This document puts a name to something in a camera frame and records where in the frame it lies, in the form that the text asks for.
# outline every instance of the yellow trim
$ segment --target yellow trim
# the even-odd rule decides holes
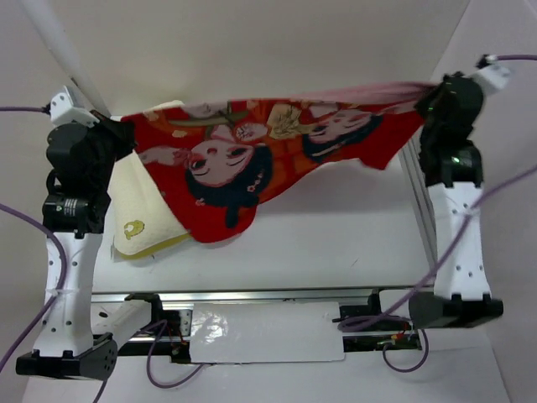
[[[173,246],[173,245],[175,245],[177,243],[181,243],[181,242],[185,241],[186,239],[190,239],[190,238],[191,238],[190,234],[185,233],[183,235],[180,235],[179,237],[166,239],[165,241],[157,243],[157,244],[155,244],[153,246],[150,246],[149,248],[144,249],[144,250],[142,250],[140,252],[137,252],[136,254],[124,254],[124,253],[120,252],[117,249],[116,249],[116,251],[122,258],[124,258],[126,260],[141,259],[141,258],[145,258],[147,256],[150,256],[152,254],[155,254],[156,252],[158,252],[158,251],[160,251],[162,249],[168,248],[168,247]]]

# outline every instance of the white panel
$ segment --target white panel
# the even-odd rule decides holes
[[[345,358],[337,302],[195,304],[193,363],[292,363]]]
[[[240,237],[139,261],[114,261],[109,213],[94,291],[411,285],[429,269],[411,197],[398,159],[383,172],[325,165],[260,206]]]
[[[392,362],[411,366],[421,352],[393,351]],[[161,382],[181,379],[192,367],[153,361]],[[23,403],[91,401],[99,383],[31,379]],[[333,363],[215,365],[174,390],[154,388],[145,360],[121,358],[99,403],[509,403],[490,347],[432,352],[423,369],[396,374],[380,352],[349,353]]]
[[[112,113],[428,80],[468,0],[53,0]]]

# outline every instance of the white wall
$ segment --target white wall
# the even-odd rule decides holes
[[[483,53],[537,54],[537,13],[525,0],[472,0],[435,78],[471,71]],[[516,77],[490,98],[472,139],[482,151],[487,186],[537,162],[537,63],[517,62]],[[483,207],[483,253],[503,318],[488,326],[513,403],[537,401],[537,177],[505,191]]]
[[[43,106],[66,77],[34,33],[16,0],[0,5],[0,105]],[[50,123],[45,115],[0,113],[0,202],[41,219],[44,157]],[[43,304],[44,238],[0,213],[0,352],[3,353]],[[29,351],[31,340],[19,351]],[[22,399],[26,379],[14,361],[0,375],[2,401]]]

